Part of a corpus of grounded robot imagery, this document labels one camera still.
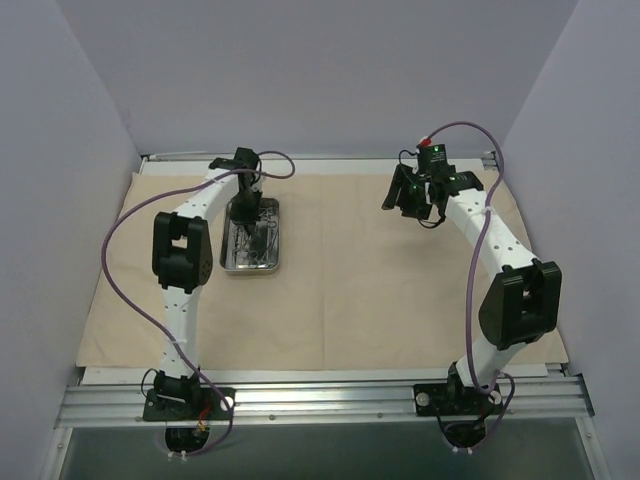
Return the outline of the steel instrument tray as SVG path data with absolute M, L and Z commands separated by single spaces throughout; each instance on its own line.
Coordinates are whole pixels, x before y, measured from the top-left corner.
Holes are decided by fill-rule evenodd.
M 265 254 L 261 260 L 252 260 L 249 258 L 249 252 L 247 250 L 248 242 L 246 241 L 246 250 L 242 257 L 238 258 L 238 262 L 234 263 L 231 258 L 231 242 L 233 228 L 237 225 L 230 220 L 230 209 L 228 206 L 224 216 L 224 227 L 222 235 L 222 243 L 219 253 L 219 263 L 222 269 L 230 275 L 262 275 L 271 274 L 277 270 L 280 263 L 280 204 L 276 198 L 267 197 L 263 198 L 260 203 L 260 217 L 256 223 L 267 224 L 267 210 L 274 208 L 278 213 L 279 228 L 278 238 L 275 243 L 273 252 L 273 263 L 268 264 L 265 260 Z

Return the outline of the steel forceps with ring handles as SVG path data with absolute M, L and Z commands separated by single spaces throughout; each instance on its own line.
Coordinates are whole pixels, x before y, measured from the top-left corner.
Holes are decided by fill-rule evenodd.
M 264 223 L 244 226 L 247 235 L 249 258 L 261 260 L 267 250 L 268 229 Z

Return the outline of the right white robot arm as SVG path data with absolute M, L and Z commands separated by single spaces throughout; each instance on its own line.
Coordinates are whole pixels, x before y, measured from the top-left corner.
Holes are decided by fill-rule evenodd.
M 465 354 L 444 388 L 455 412 L 469 411 L 494 389 L 502 370 L 527 345 L 557 326 L 562 272 L 543 262 L 509 229 L 478 176 L 459 172 L 446 148 L 428 139 L 415 166 L 399 163 L 382 203 L 435 229 L 452 222 L 473 247 L 465 299 Z

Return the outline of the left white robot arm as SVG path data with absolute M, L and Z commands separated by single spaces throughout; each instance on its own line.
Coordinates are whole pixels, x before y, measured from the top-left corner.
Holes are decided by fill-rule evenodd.
M 215 159 L 196 193 L 154 219 L 152 271 L 163 290 L 165 327 L 174 348 L 162 361 L 154 391 L 179 419 L 194 417 L 202 405 L 196 330 L 199 297 L 214 266 L 209 222 L 226 212 L 246 233 L 256 231 L 262 200 L 259 166 L 259 155 L 243 147 L 231 159 Z

